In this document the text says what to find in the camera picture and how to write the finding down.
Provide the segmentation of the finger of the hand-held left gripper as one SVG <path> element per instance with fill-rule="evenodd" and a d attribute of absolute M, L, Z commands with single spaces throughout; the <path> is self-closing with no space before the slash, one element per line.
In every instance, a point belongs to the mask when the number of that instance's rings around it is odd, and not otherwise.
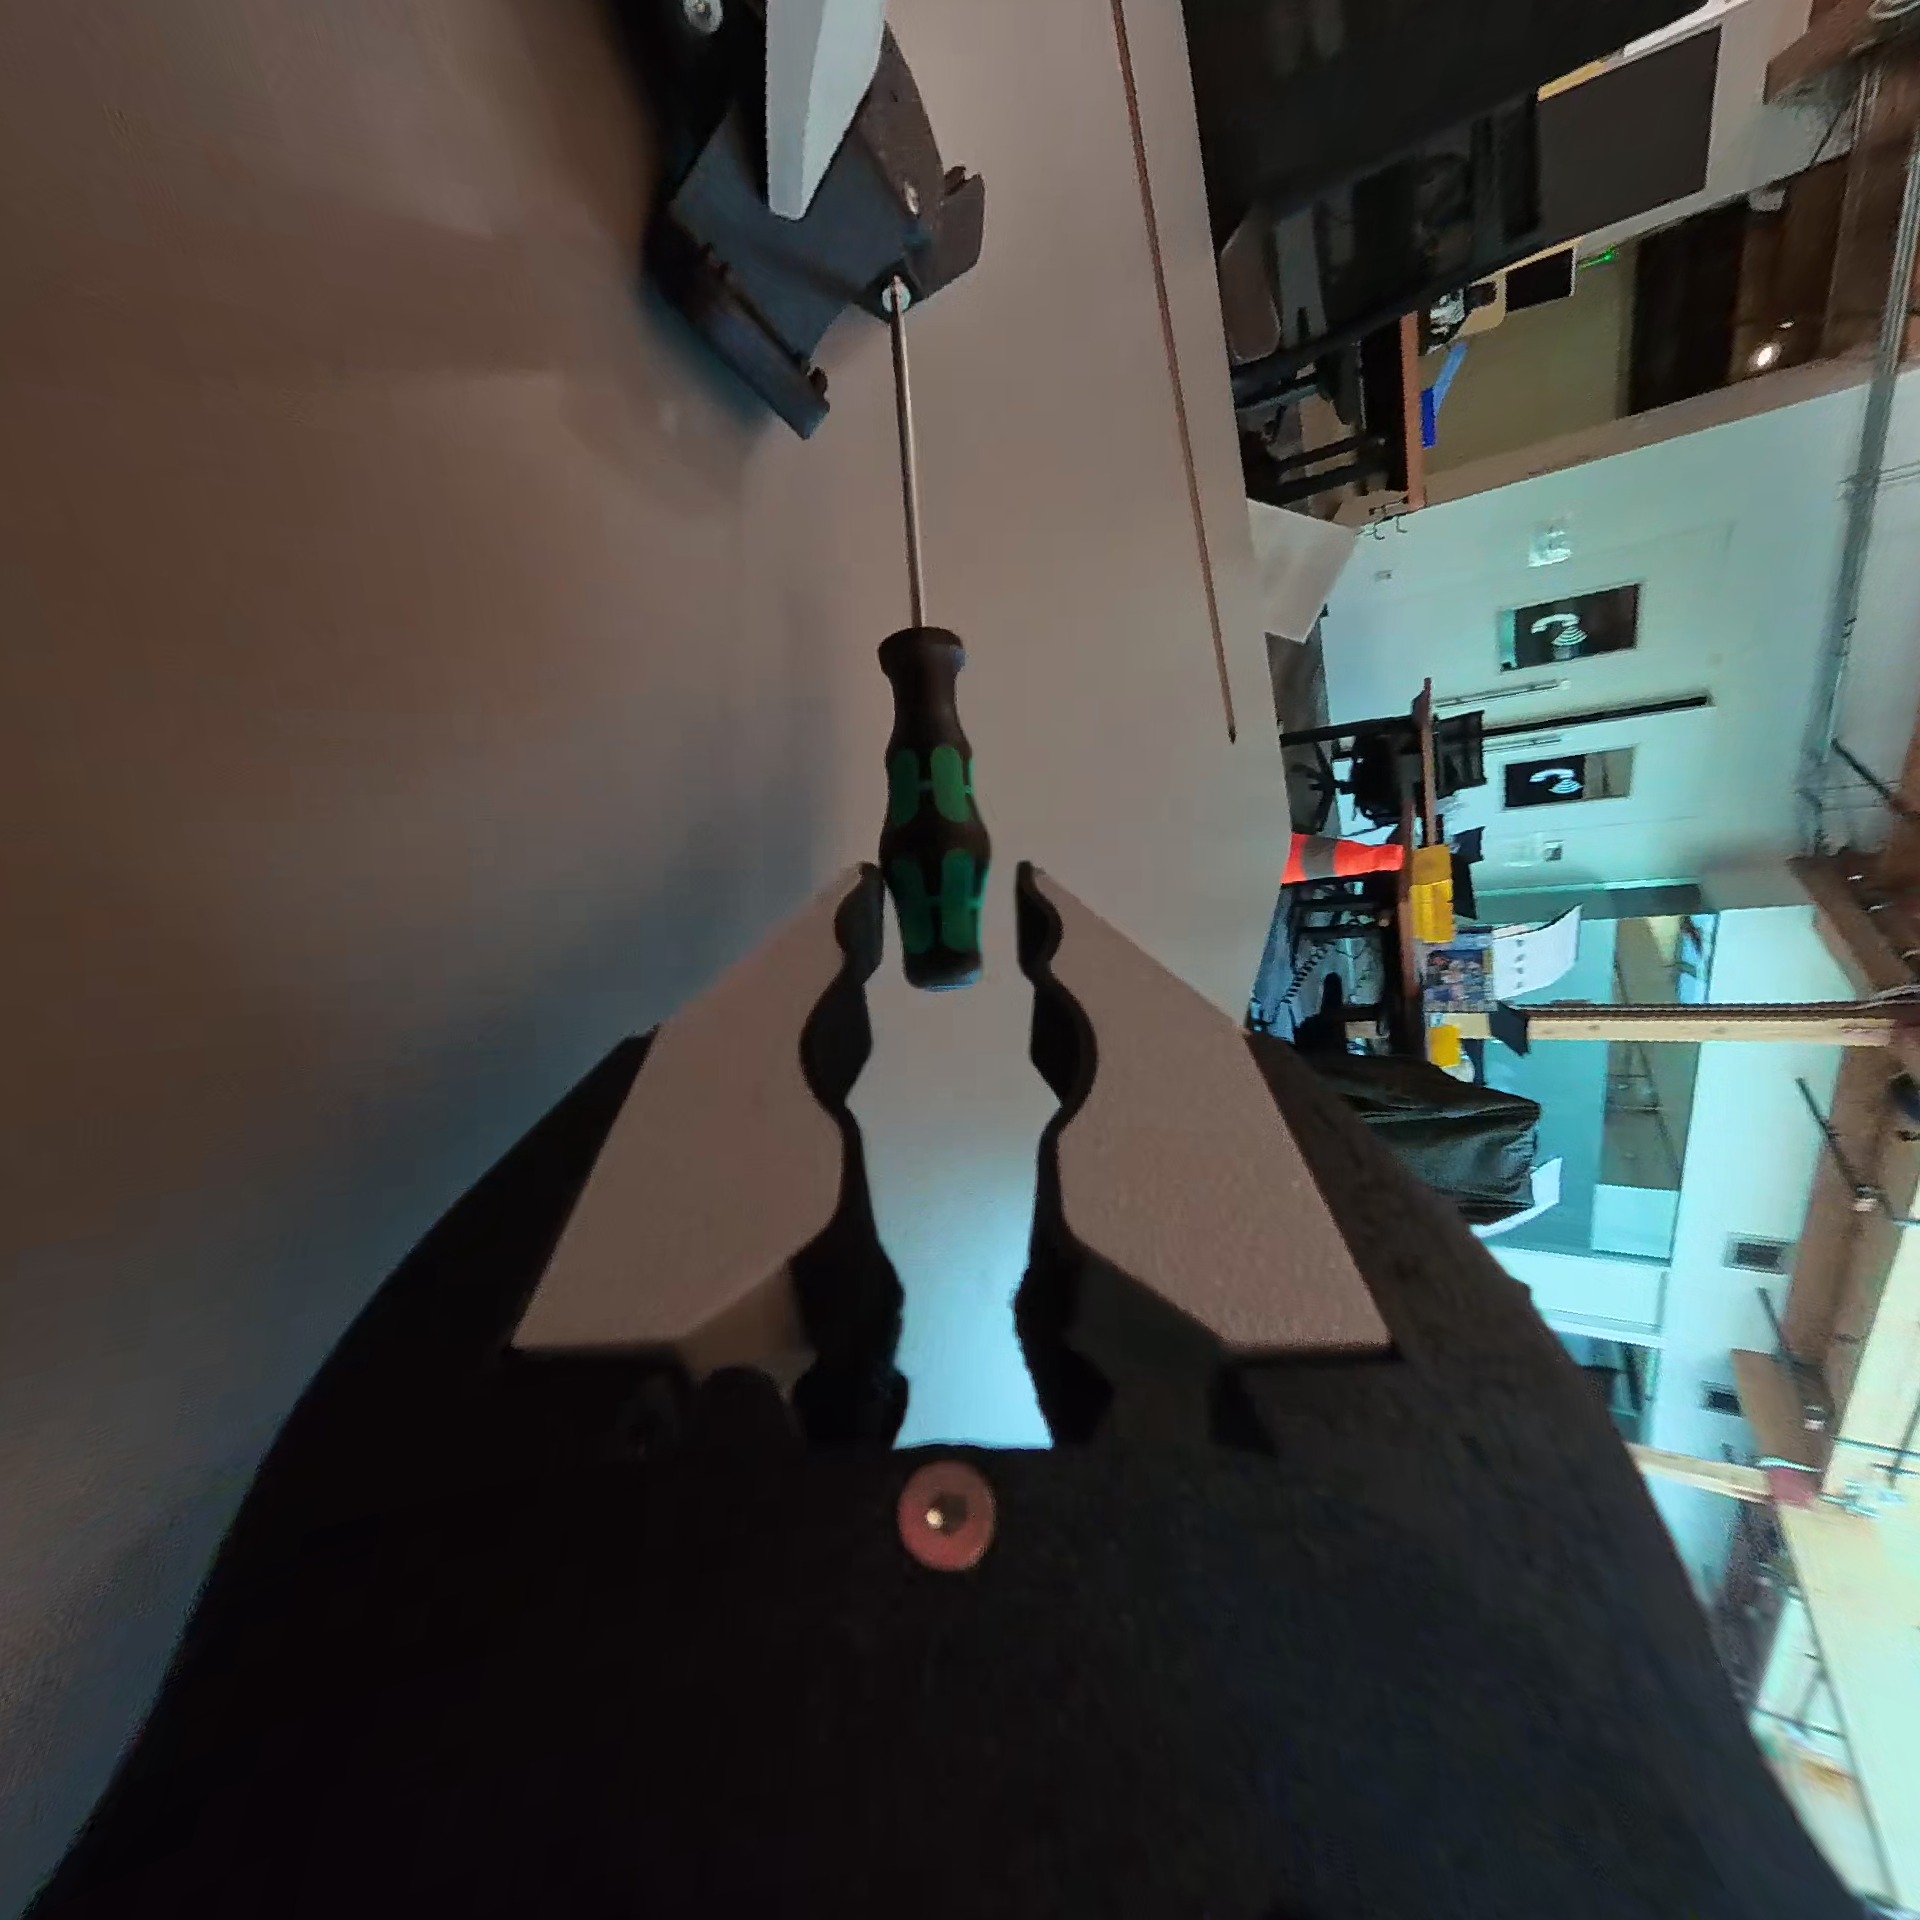
<path fill-rule="evenodd" d="M 884 1 L 764 3 L 766 203 L 799 222 L 867 97 Z"/>

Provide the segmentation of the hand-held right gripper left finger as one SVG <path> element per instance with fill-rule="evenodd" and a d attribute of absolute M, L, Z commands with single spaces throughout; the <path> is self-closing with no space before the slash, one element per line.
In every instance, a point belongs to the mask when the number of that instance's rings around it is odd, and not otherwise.
<path fill-rule="evenodd" d="M 646 1038 L 531 1303 L 527 1359 L 769 1376 L 814 1441 L 893 1441 L 903 1286 L 851 1097 L 884 890 L 822 887 Z"/>

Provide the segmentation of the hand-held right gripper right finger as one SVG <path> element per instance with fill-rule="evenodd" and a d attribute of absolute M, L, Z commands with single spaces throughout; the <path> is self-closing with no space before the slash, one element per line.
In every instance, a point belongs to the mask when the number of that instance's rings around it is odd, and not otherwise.
<path fill-rule="evenodd" d="M 1221 1359 L 1389 1353 L 1393 1335 L 1237 1022 L 1059 878 L 1014 878 L 1039 1135 L 1028 1346 Z"/>

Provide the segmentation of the black plastic bracket part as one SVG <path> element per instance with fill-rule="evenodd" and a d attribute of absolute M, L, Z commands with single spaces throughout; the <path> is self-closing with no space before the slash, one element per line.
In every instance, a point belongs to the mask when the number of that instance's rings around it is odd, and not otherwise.
<path fill-rule="evenodd" d="M 921 86 L 884 19 L 873 83 L 806 215 L 766 203 L 764 3 L 627 3 L 660 134 L 644 264 L 660 296 L 777 419 L 828 418 L 817 354 L 903 277 L 913 304 L 974 269 L 987 186 L 945 162 Z"/>

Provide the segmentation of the green black handle screwdriver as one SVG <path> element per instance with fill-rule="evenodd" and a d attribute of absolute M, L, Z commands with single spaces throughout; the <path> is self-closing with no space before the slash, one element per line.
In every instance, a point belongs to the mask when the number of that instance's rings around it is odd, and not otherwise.
<path fill-rule="evenodd" d="M 879 298 L 893 365 L 908 623 L 877 648 L 893 699 L 877 864 L 895 911 L 905 981 L 921 991 L 955 991 L 982 969 L 991 835 L 958 711 L 966 648 L 929 621 L 921 453 L 905 346 L 913 298 L 903 277 L 891 277 Z"/>

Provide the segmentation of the white desk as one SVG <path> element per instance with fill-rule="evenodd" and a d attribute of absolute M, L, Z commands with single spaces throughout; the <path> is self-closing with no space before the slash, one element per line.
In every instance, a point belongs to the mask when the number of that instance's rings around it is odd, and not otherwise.
<path fill-rule="evenodd" d="M 1027 1446 L 1010 874 L 1242 1008 L 1277 752 L 1180 3 L 891 3 L 975 269 L 915 317 L 978 991 L 873 986 L 905 1441 Z M 873 854 L 890 352 L 788 435 L 642 298 L 598 3 L 4 3 L 4 1914 L 370 1291 L 617 1039 Z"/>

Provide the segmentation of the black bag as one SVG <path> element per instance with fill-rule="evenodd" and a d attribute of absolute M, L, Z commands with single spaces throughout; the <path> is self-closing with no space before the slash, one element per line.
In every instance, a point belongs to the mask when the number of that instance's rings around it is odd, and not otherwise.
<path fill-rule="evenodd" d="M 1542 1105 L 1396 1053 L 1309 1048 L 1307 1066 L 1370 1133 L 1474 1226 L 1534 1206 Z"/>

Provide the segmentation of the paper poster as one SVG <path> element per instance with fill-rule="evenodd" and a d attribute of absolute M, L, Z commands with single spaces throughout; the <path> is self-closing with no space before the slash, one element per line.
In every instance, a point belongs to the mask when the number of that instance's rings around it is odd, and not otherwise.
<path fill-rule="evenodd" d="M 1582 905 L 1572 903 L 1557 918 L 1526 925 L 1499 925 L 1490 942 L 1490 985 L 1498 1000 L 1518 1000 L 1546 991 L 1578 962 Z"/>

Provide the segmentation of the wooden beam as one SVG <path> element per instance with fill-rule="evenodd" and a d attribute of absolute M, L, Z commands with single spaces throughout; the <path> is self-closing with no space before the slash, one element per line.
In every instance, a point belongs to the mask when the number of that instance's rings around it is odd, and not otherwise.
<path fill-rule="evenodd" d="M 1443 1022 L 1457 1025 L 1463 1039 L 1498 1039 L 1516 1053 L 1546 1041 L 1895 1048 L 1916 1039 L 1917 1000 L 1550 1000 L 1502 1003 L 1489 1013 L 1444 1014 Z"/>

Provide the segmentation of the large black screen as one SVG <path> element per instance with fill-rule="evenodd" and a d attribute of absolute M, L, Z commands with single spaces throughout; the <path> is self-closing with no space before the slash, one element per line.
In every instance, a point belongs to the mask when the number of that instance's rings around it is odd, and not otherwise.
<path fill-rule="evenodd" d="M 1277 375 L 1705 178 L 1693 3 L 1183 3 L 1233 368 Z"/>

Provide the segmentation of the white paper sheet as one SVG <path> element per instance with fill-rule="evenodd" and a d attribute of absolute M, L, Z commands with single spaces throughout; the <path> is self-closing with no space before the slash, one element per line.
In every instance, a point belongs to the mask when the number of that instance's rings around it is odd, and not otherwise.
<path fill-rule="evenodd" d="M 1261 633 L 1302 641 L 1322 619 L 1361 529 L 1261 499 L 1245 502 L 1253 529 Z"/>

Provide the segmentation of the black wall sign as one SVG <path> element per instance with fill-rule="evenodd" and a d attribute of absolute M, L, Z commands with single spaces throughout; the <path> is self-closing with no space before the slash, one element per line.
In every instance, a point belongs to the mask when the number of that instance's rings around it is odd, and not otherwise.
<path fill-rule="evenodd" d="M 1642 593 L 1639 582 L 1622 582 L 1503 609 L 1498 617 L 1502 672 L 1635 650 L 1642 635 Z"/>
<path fill-rule="evenodd" d="M 1511 759 L 1502 766 L 1502 803 L 1506 811 L 1526 811 L 1627 799 L 1635 766 L 1631 746 Z"/>

